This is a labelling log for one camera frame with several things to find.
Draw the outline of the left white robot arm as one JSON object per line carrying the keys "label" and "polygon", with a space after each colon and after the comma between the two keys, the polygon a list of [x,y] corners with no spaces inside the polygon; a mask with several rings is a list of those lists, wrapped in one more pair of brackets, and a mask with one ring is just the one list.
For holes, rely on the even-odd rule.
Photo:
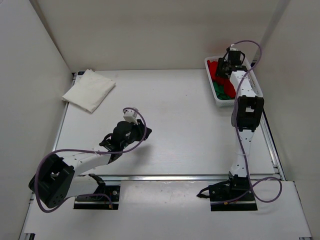
{"label": "left white robot arm", "polygon": [[62,150],[50,153],[40,162],[28,184],[39,208],[50,213],[67,199],[77,196],[109,199],[102,178],[89,171],[115,162],[129,145],[138,146],[151,133],[152,129],[146,127],[142,119],[120,121],[98,146],[90,150],[67,149],[66,152],[71,153],[72,164],[67,164],[67,156],[59,155]]}

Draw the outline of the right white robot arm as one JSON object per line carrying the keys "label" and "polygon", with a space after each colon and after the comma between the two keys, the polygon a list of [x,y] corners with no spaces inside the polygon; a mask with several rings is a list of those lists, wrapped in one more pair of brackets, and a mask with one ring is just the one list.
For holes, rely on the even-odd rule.
{"label": "right white robot arm", "polygon": [[240,50],[228,47],[217,61],[214,77],[227,87],[225,92],[235,100],[231,125],[236,134],[236,159],[229,174],[232,177],[248,176],[248,158],[254,133],[260,125],[264,98],[254,91],[249,70],[244,65],[246,57]]}

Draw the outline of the red t shirt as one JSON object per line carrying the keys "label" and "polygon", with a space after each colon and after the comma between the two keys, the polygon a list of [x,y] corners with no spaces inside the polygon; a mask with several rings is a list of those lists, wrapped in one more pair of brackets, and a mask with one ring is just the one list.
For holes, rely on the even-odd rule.
{"label": "red t shirt", "polygon": [[232,83],[230,82],[229,78],[223,78],[220,76],[216,76],[216,70],[218,67],[218,62],[217,61],[210,61],[207,60],[206,61],[207,66],[208,66],[208,70],[209,70],[209,74],[211,77],[211,81],[218,83],[219,85],[222,85],[224,87],[224,92],[235,98],[236,96],[236,91],[234,86],[232,85]]}

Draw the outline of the white t shirt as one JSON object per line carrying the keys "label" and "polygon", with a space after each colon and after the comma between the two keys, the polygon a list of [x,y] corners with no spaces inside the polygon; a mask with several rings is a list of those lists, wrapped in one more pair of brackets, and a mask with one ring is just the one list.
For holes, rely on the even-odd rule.
{"label": "white t shirt", "polygon": [[87,69],[62,96],[62,100],[92,114],[115,86],[112,79]]}

